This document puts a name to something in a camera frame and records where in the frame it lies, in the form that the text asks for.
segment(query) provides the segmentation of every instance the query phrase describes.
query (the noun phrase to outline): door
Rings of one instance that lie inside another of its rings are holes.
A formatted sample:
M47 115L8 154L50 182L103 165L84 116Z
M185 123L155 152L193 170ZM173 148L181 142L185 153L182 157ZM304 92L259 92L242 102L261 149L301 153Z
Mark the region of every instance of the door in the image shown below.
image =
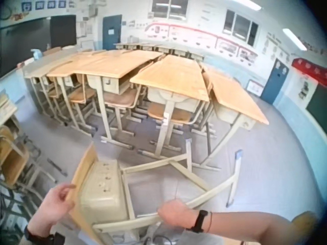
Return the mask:
M279 59L276 59L274 68L271 71L267 84L262 91L261 99L269 104L273 104L279 91L281 90L289 68L281 63Z
M103 18L102 37L103 49L116 49L115 43L121 42L122 15Z

